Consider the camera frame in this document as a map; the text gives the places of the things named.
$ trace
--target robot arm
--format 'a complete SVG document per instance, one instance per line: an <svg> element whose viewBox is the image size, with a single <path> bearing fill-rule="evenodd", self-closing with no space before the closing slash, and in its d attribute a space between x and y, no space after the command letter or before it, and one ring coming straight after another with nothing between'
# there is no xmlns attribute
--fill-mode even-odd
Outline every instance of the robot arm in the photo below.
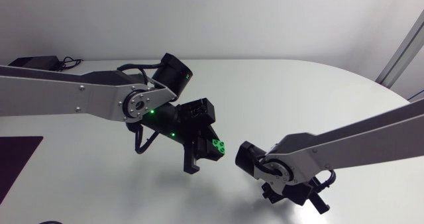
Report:
<svg viewBox="0 0 424 224"><path fill-rule="evenodd" d="M424 155L424 99L358 123L312 135L288 135L269 152L244 142L236 165L266 183L263 196L272 203L307 199L319 213L329 210L318 193L335 181L334 169ZM321 183L315 175L331 172Z"/></svg>
<svg viewBox="0 0 424 224"><path fill-rule="evenodd" d="M139 68L142 74L123 70ZM148 78L143 68L157 68ZM171 54L160 64L127 64L117 71L71 75L44 70L0 66L0 116L88 113L126 123L136 134L135 150L143 153L158 134L185 148L184 171L199 170L199 158L218 160L225 153L211 127L213 105L206 99L173 106L192 77L191 70ZM155 130L144 146L143 125Z"/></svg>

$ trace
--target white tabletop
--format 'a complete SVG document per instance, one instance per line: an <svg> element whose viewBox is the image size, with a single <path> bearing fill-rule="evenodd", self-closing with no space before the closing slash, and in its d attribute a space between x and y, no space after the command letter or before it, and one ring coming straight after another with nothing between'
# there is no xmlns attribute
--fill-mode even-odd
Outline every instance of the white tabletop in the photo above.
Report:
<svg viewBox="0 0 424 224"><path fill-rule="evenodd" d="M114 70L128 61L83 62L69 71ZM156 61L132 61L153 63ZM142 155L123 123L91 115L0 117L0 136L44 140L0 206L0 223L418 223L424 158L337 170L309 201L272 205L235 165L245 140L268 150L290 133L323 133L407 104L338 68L295 60L186 60L194 76L177 103L207 97L225 142L218 162L183 172L183 146L159 136ZM145 137L152 131L145 129Z"/></svg>

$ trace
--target black cable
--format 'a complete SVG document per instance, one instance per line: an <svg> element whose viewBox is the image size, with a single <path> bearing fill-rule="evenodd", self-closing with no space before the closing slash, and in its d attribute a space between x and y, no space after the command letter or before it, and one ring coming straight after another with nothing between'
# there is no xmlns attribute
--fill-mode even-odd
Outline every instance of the black cable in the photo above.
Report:
<svg viewBox="0 0 424 224"><path fill-rule="evenodd" d="M165 64L163 63L158 63L158 64L152 64L152 65L147 65L147 64L124 64L122 66L120 66L119 68L117 68L118 71L124 71L124 70L128 70L128 69L156 69L156 68L160 68L161 66L164 66Z"/></svg>
<svg viewBox="0 0 424 224"><path fill-rule="evenodd" d="M150 138L147 139L146 143L141 146L142 137L143 137L143 126L141 125L138 128L138 131L135 133L135 152L137 154L144 153L158 135L159 135L159 132L155 131L152 134L152 136L150 136Z"/></svg>
<svg viewBox="0 0 424 224"><path fill-rule="evenodd" d="M140 70L141 74L143 75L143 80L144 80L144 84L147 85L147 74L143 69L156 69L156 68L160 68L161 66L163 66L164 64L159 63L159 64L152 64L152 65L146 65L146 64L124 64L120 67L117 68L118 71L123 72L125 70L129 70L129 69L138 69Z"/></svg>
<svg viewBox="0 0 424 224"><path fill-rule="evenodd" d="M118 71L120 71L120 72L122 72L122 71L125 71L125 70L129 70L129 69L133 69L133 68L128 68L128 69L117 69ZM140 70L140 72L141 72L141 74L143 75L143 83L145 84L145 85L147 85L147 74L146 74L146 72L142 69L142 68L139 68L139 70Z"/></svg>
<svg viewBox="0 0 424 224"><path fill-rule="evenodd" d="M82 59L73 59L73 58L71 58L69 56L66 56L62 60L62 62L60 62L60 65L59 65L57 71L61 72L63 70L69 70L71 68L75 68L76 66L78 66L79 64L81 64L82 61L83 61ZM67 63L70 63L70 62L74 62L74 65L66 66L66 64Z"/></svg>
<svg viewBox="0 0 424 224"><path fill-rule="evenodd" d="M42 223L39 223L39 224L62 224L62 223L58 221L43 221Z"/></svg>
<svg viewBox="0 0 424 224"><path fill-rule="evenodd" d="M409 101L410 99L412 99L412 98L416 97L417 95L419 95L419 94L423 93L423 92L424 92L424 89L423 89L422 91L420 91L419 93L416 93L415 95L411 96L411 98L409 98L409 99L408 99L408 101Z"/></svg>
<svg viewBox="0 0 424 224"><path fill-rule="evenodd" d="M336 181L336 172L334 170L329 170L331 175L330 178L327 179L327 181L323 182L322 184L319 184L317 187L313 189L314 192L317 194L321 191L323 191L325 188L330 188L330 185L333 184Z"/></svg>
<svg viewBox="0 0 424 224"><path fill-rule="evenodd" d="M253 160L255 167L257 167L260 171L267 173L267 174L271 174L271 175L283 176L283 174L279 170L277 170L277 169L272 170L272 169L265 167L263 164L261 164L259 162L259 160L257 159L253 148L249 148L248 150L249 150L250 158Z"/></svg>

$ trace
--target small green block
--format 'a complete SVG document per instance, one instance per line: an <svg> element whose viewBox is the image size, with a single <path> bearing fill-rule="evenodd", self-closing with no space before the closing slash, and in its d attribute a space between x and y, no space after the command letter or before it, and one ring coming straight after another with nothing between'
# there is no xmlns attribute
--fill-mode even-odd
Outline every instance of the small green block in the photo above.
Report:
<svg viewBox="0 0 424 224"><path fill-rule="evenodd" d="M219 152L221 152L221 154L225 154L224 142L213 139L212 144L215 148L217 148L219 150Z"/></svg>

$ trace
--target white wall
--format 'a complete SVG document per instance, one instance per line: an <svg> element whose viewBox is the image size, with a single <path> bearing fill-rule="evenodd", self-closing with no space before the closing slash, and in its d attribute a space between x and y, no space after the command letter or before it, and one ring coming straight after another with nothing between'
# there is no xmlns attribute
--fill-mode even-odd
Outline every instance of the white wall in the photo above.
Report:
<svg viewBox="0 0 424 224"><path fill-rule="evenodd" d="M423 8L424 0L0 0L0 64L171 52L309 60L374 80Z"/></svg>

